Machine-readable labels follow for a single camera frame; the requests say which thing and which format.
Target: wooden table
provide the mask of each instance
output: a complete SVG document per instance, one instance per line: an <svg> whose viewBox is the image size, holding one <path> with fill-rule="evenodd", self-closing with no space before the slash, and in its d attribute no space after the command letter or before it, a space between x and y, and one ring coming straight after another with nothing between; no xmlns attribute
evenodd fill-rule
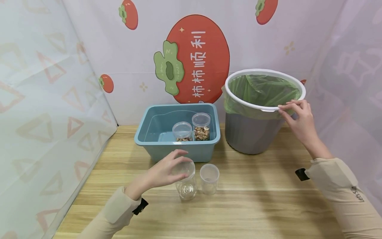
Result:
<svg viewBox="0 0 382 239"><path fill-rule="evenodd" d="M198 192L181 202L174 185L143 197L146 209L114 238L343 238L334 215L310 180L294 171L310 167L310 157L288 127L260 155L233 150L222 137L213 159L220 170L218 192ZM55 239L76 238L112 193L152 166L144 148L135 145L136 126L119 126L58 229ZM199 170L204 163L196 163Z"/></svg>

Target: left hand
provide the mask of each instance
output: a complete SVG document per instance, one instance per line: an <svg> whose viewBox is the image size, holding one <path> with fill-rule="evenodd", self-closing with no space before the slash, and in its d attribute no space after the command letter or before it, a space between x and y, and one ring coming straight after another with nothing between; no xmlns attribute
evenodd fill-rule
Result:
<svg viewBox="0 0 382 239"><path fill-rule="evenodd" d="M184 150L172 151L144 174L136 177L133 182L125 188L125 194L131 199L137 200L145 191L151 188L170 185L187 178L187 174L171 174L172 169L177 164L181 162L192 162L191 159L181 156L185 154L188 154L188 152Z"/></svg>

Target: hand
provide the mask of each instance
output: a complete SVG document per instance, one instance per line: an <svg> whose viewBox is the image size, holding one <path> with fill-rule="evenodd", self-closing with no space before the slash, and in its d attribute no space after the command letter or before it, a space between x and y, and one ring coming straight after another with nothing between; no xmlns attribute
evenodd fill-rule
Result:
<svg viewBox="0 0 382 239"><path fill-rule="evenodd" d="M144 174L136 177L125 188L125 194L137 200L144 192L154 187L166 186L187 178L187 174L172 175L172 169L181 162L192 162L191 159L181 155L188 154L184 150L174 150L165 158L152 166Z"/></svg>
<svg viewBox="0 0 382 239"><path fill-rule="evenodd" d="M146 177L150 188L161 187L187 178L188 174L172 175L172 169L179 163L192 162L191 159L181 155L188 154L184 150L174 150L157 164L152 166L147 172Z"/></svg>
<svg viewBox="0 0 382 239"><path fill-rule="evenodd" d="M285 119L297 139L306 147L313 159L332 159L333 155L320 140L314 126L310 104L306 100L287 102L285 106L279 105L279 113ZM298 115L294 120L285 110L292 109Z"/></svg>
<svg viewBox="0 0 382 239"><path fill-rule="evenodd" d="M310 104L306 100L287 102L285 106L279 105L279 112L296 137L303 144L308 141L316 141L318 135L314 127L314 120ZM292 109L298 115L298 119L294 120L285 110Z"/></svg>

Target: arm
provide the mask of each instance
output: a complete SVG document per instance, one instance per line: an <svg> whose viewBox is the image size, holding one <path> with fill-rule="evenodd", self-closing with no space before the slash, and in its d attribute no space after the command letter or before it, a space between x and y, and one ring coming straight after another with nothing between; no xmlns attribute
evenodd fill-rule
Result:
<svg viewBox="0 0 382 239"><path fill-rule="evenodd" d="M367 200L350 168L334 158L318 138L310 104L305 100L279 106L280 114L312 156L312 166L306 170L316 187L333 208L347 239L381 239L382 219ZM293 109L299 116L293 120L284 110Z"/></svg>
<svg viewBox="0 0 382 239"><path fill-rule="evenodd" d="M175 150L155 164L146 173L136 177L128 186L120 187L107 201L101 212L81 232L78 239L110 239L130 224L133 211L141 204L141 195L154 187L172 184L188 177L172 175L172 169L181 162L192 162L184 150Z"/></svg>

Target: black clip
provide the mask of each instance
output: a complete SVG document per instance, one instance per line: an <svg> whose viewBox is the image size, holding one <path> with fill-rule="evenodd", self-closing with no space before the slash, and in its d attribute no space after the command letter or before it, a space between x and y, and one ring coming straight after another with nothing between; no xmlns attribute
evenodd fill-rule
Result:
<svg viewBox="0 0 382 239"><path fill-rule="evenodd" d="M135 215L138 215L143 211L143 209L148 205L149 203L146 202L143 198L141 199L141 204L133 211Z"/></svg>
<svg viewBox="0 0 382 239"><path fill-rule="evenodd" d="M302 169L297 169L295 171L297 177L300 179L300 181L305 181L305 180L309 180L310 178L305 174L305 169L302 168Z"/></svg>

